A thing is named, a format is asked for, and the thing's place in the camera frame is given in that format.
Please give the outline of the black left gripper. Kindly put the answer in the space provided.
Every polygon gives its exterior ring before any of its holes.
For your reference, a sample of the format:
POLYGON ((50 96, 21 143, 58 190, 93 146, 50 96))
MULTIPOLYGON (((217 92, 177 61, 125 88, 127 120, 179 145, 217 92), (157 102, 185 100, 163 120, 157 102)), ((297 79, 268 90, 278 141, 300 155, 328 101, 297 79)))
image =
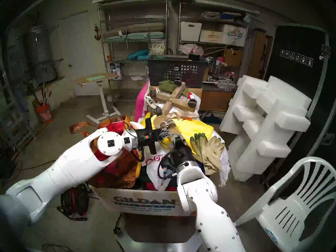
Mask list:
POLYGON ((149 151, 152 155, 156 155, 155 142, 163 141, 165 138, 172 136, 173 133, 167 129, 153 129, 151 118, 145 119, 145 127, 142 129, 136 129, 137 135, 137 149, 141 152, 144 151, 144 147, 149 147, 149 151))

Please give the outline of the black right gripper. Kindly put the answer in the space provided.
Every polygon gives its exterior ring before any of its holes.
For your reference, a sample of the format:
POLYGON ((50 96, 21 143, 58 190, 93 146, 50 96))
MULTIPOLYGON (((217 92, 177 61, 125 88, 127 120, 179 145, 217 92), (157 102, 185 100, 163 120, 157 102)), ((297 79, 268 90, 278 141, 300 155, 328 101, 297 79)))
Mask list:
POLYGON ((168 169, 174 173, 196 166, 191 148, 185 146, 185 139, 181 135, 172 135, 173 150, 168 155, 168 169))

